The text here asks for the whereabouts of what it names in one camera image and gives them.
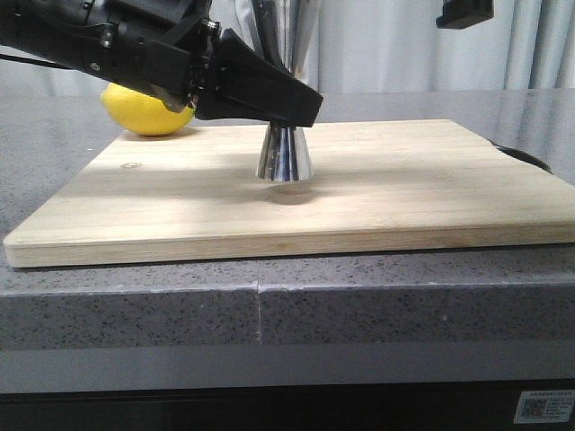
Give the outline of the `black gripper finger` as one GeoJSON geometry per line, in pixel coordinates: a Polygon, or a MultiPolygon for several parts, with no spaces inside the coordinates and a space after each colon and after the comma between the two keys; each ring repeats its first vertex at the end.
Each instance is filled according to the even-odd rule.
{"type": "Polygon", "coordinates": [[[226,29],[202,71],[194,103],[201,120],[255,119],[309,128],[323,97],[226,29]]]}
{"type": "Polygon", "coordinates": [[[436,27],[446,30],[463,30],[488,21],[494,16],[492,0],[446,0],[436,27]]]}

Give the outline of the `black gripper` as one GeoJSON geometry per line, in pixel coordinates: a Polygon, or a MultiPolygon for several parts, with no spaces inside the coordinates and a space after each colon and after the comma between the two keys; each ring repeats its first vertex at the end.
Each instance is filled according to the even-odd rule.
{"type": "Polygon", "coordinates": [[[3,1],[1,42],[160,100],[192,104],[220,25],[209,1],[3,1]]]}

